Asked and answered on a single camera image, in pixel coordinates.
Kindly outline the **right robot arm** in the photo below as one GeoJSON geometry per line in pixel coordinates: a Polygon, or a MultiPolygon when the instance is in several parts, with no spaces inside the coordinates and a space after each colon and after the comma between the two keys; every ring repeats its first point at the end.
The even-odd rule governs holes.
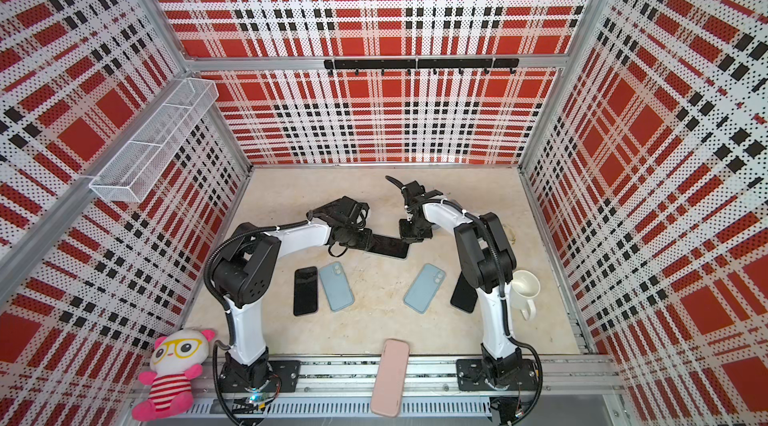
{"type": "Polygon", "coordinates": [[[399,221],[404,242],[430,239],[436,227],[454,235],[461,273],[478,294],[483,356],[500,361],[515,355],[518,346],[509,320],[508,293],[516,259],[498,216],[475,215],[416,181],[402,183],[391,176],[387,180],[404,200],[407,217],[399,221]]]}

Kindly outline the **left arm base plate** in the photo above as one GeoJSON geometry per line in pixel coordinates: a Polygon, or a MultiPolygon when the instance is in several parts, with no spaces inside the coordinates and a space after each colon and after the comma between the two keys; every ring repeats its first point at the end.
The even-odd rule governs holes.
{"type": "Polygon", "coordinates": [[[301,362],[296,360],[259,360],[251,366],[227,360],[218,373],[218,386],[223,393],[274,393],[277,389],[293,393],[300,367],[301,362]]]}

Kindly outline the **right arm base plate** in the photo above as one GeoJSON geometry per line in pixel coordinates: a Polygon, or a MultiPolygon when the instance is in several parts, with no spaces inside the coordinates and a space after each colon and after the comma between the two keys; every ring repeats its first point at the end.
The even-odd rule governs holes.
{"type": "Polygon", "coordinates": [[[456,376],[461,391],[524,391],[538,387],[535,363],[530,359],[459,359],[456,376]]]}

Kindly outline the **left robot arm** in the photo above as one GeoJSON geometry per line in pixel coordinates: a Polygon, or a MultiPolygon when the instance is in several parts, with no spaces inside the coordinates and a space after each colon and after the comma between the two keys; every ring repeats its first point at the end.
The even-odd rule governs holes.
{"type": "Polygon", "coordinates": [[[284,256],[314,247],[370,249],[366,227],[369,205],[348,196],[283,225],[238,225],[210,254],[203,270],[206,289],[222,306],[228,328],[229,355],[251,366],[267,351],[262,331],[261,300],[269,289],[276,264],[284,256]]]}

